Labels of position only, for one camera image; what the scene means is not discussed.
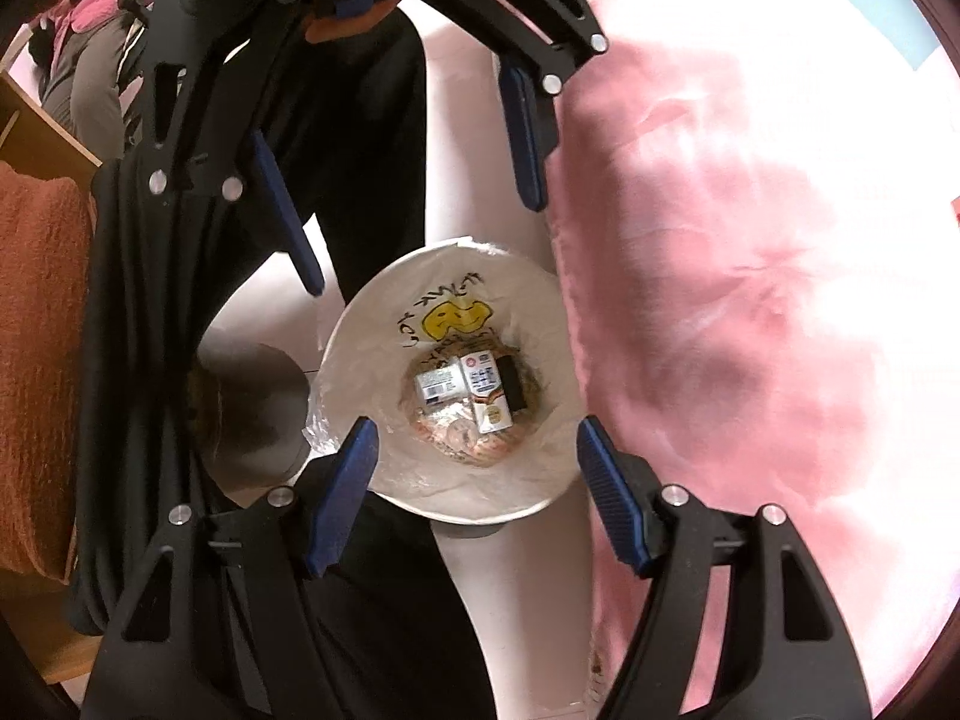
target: orange cushion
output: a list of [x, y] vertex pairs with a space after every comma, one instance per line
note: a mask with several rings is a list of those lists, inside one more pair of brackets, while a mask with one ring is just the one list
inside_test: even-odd
[[0, 568], [65, 579], [89, 198], [0, 162]]

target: black fabric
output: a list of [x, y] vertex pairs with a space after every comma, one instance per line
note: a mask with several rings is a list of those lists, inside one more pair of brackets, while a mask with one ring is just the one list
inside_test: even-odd
[[0, 706], [3, 717], [23, 720], [76, 720], [80, 712], [56, 688], [47, 688], [40, 672], [0, 614]]
[[[349, 300], [424, 242], [419, 35], [398, 12], [330, 44], [295, 35], [265, 100], [267, 140], [301, 218], [317, 214]], [[210, 320], [271, 253], [243, 227], [243, 201], [151, 196], [138, 154], [105, 165], [94, 181], [78, 563], [67, 609], [90, 635], [107, 626], [171, 507], [233, 507], [192, 445], [186, 377]], [[368, 496], [341, 565], [304, 583], [304, 597], [344, 716], [496, 717], [479, 644], [426, 520]]]
[[37, 79], [37, 90], [40, 93], [40, 98], [43, 98], [47, 84], [50, 82], [50, 71], [54, 66], [55, 42], [56, 28], [54, 28], [54, 23], [49, 19], [44, 19], [30, 34], [30, 43], [27, 43], [30, 57], [40, 71], [40, 78]]

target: smiley face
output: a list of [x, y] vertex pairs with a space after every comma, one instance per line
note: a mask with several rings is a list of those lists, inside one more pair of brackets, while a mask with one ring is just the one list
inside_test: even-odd
[[450, 330], [459, 330], [461, 333], [475, 333], [487, 323], [493, 315], [493, 309], [486, 303], [475, 300], [467, 308], [451, 303], [434, 306], [433, 310], [424, 317], [424, 333], [434, 341], [443, 341]]

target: pink blanket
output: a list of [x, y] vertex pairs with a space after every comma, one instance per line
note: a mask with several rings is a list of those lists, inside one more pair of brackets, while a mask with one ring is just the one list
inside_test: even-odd
[[[709, 506], [784, 505], [880, 709], [958, 598], [955, 143], [846, 1], [594, 4], [613, 47], [560, 98], [550, 164], [584, 398]], [[599, 520], [594, 551], [599, 702], [646, 586]]]

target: white plastic bag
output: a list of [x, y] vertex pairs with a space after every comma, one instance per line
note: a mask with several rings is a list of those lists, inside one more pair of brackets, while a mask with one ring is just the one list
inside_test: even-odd
[[[493, 331], [520, 350], [542, 386], [538, 429], [488, 469], [425, 443], [400, 408], [411, 362], [450, 330]], [[546, 507], [578, 474], [576, 430], [584, 415], [556, 276], [470, 239], [398, 260], [344, 311], [314, 382], [304, 434], [329, 454], [360, 415], [380, 432], [371, 488], [405, 509], [491, 524]]]

